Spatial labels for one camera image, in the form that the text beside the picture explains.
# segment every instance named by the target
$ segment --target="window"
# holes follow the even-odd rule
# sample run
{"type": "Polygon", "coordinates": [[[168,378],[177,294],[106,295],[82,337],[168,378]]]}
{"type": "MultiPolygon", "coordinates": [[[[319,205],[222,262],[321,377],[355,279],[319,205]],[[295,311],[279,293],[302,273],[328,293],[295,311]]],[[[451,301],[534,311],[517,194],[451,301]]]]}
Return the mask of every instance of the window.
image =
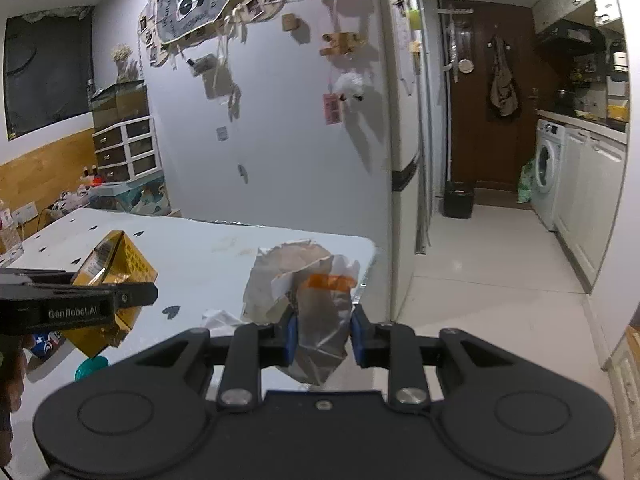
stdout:
{"type": "Polygon", "coordinates": [[[4,37],[4,112],[9,140],[89,111],[92,14],[9,18],[4,37]]]}

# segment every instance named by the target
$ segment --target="white tile floor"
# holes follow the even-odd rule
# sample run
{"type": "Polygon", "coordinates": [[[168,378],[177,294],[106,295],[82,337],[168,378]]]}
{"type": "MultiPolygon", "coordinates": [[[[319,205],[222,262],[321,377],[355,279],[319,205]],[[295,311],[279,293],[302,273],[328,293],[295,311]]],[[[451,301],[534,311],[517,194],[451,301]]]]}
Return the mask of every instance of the white tile floor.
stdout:
{"type": "MultiPolygon", "coordinates": [[[[589,386],[613,405],[582,310],[580,284],[555,236],[533,211],[475,206],[469,220],[437,214],[430,239],[428,254],[416,256],[399,322],[419,335],[460,328],[589,386]]],[[[381,372],[376,385],[385,383],[381,372]]],[[[623,480],[618,437],[602,473],[623,480]]]]}

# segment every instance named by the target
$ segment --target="cabinet handle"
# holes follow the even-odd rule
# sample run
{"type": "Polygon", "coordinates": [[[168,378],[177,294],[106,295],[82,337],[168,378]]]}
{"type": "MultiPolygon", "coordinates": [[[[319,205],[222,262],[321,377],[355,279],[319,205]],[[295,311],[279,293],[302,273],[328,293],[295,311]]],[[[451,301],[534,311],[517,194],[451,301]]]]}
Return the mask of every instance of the cabinet handle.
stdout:
{"type": "Polygon", "coordinates": [[[631,398],[631,395],[629,395],[629,388],[630,387],[631,387],[631,383],[629,383],[629,382],[625,383],[626,400],[628,400],[629,404],[634,406],[636,404],[636,402],[631,398]]]}

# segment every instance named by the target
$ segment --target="screw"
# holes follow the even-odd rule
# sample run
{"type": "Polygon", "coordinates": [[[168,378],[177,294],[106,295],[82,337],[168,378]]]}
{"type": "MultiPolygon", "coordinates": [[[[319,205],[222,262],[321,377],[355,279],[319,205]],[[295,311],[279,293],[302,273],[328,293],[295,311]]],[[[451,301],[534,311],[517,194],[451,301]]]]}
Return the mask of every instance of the screw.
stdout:
{"type": "Polygon", "coordinates": [[[316,408],[322,412],[328,412],[334,404],[330,400],[318,400],[316,401],[316,408]]]}
{"type": "Polygon", "coordinates": [[[402,388],[396,392],[396,399],[403,404],[422,404],[427,400],[427,392],[420,388],[402,388]]]}
{"type": "Polygon", "coordinates": [[[220,397],[227,406],[246,406],[253,398],[251,392],[244,388],[232,388],[223,392],[220,397]]]}

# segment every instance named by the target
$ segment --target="blue can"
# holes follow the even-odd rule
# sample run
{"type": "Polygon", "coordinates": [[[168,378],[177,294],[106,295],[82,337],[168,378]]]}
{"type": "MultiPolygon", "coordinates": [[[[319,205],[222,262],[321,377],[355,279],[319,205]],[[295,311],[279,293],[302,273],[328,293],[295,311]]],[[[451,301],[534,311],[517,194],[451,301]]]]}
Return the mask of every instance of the blue can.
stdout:
{"type": "Polygon", "coordinates": [[[33,334],[33,337],[36,345],[31,353],[43,361],[49,359],[64,341],[60,332],[40,332],[33,334]]]}

